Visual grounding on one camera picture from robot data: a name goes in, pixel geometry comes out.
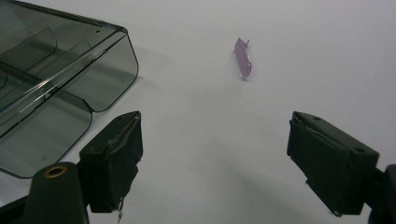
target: white table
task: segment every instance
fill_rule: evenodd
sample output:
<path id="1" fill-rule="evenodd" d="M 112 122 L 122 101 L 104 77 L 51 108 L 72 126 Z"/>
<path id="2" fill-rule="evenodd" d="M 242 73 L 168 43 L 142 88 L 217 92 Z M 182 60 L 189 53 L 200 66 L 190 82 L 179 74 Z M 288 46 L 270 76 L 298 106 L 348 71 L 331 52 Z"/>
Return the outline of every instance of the white table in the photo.
<path id="1" fill-rule="evenodd" d="M 294 110 L 322 117 L 396 163 L 394 1 L 50 1 L 125 26 L 139 78 L 94 116 L 67 161 L 117 115 L 142 112 L 145 154 L 122 223 L 367 223 L 334 217 L 286 155 Z M 233 45 L 250 40 L 239 77 Z M 28 181 L 0 175 L 0 198 Z M 117 214 L 92 214 L 116 223 Z"/>

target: purple clip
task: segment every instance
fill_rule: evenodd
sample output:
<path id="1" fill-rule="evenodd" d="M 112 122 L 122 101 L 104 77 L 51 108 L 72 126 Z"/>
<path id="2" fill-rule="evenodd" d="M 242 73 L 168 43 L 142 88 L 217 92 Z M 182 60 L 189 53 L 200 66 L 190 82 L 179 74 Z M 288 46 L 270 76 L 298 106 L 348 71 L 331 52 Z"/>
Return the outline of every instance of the purple clip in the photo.
<path id="1" fill-rule="evenodd" d="M 239 64 L 239 69 L 241 70 L 241 77 L 248 77 L 251 72 L 251 60 L 248 57 L 247 47 L 248 41 L 245 43 L 241 38 L 238 38 L 235 43 L 235 49 L 233 50 Z"/>

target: small purple plastic piece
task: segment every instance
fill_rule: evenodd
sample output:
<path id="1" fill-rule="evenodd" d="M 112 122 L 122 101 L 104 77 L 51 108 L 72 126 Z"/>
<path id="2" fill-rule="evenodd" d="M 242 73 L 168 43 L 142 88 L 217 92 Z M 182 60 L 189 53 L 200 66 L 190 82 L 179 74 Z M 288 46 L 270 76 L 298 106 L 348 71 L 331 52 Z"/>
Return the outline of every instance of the small purple plastic piece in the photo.
<path id="1" fill-rule="evenodd" d="M 251 60 L 248 57 L 247 47 L 248 41 L 245 43 L 241 38 L 238 38 L 235 43 L 235 49 L 233 50 L 239 64 L 239 69 L 241 70 L 241 77 L 248 77 L 251 72 Z"/>

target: purple object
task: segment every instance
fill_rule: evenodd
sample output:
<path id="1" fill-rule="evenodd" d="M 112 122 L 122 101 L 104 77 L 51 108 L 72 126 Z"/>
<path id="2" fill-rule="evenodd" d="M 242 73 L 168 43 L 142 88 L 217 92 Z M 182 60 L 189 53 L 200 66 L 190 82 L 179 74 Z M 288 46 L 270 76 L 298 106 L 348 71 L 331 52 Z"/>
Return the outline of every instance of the purple object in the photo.
<path id="1" fill-rule="evenodd" d="M 241 38 L 238 38 L 235 43 L 235 49 L 233 50 L 239 64 L 239 69 L 241 70 L 241 77 L 248 77 L 251 71 L 251 60 L 248 57 L 247 47 L 248 41 L 245 43 Z"/>

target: white surface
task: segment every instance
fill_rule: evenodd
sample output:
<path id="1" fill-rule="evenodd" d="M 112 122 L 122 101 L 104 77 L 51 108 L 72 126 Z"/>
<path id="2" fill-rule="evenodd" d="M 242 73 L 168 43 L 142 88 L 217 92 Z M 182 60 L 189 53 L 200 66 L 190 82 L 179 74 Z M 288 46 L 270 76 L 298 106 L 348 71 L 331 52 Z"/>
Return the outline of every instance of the white surface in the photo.
<path id="1" fill-rule="evenodd" d="M 142 112 L 145 154 L 122 223 L 367 222 L 367 207 L 329 214 L 304 183 L 286 155 L 289 119 L 322 117 L 379 151 L 379 168 L 396 162 L 394 1 L 30 2 L 129 30 L 139 78 L 75 150 L 117 115 Z M 250 39 L 247 81 L 238 37 Z"/>

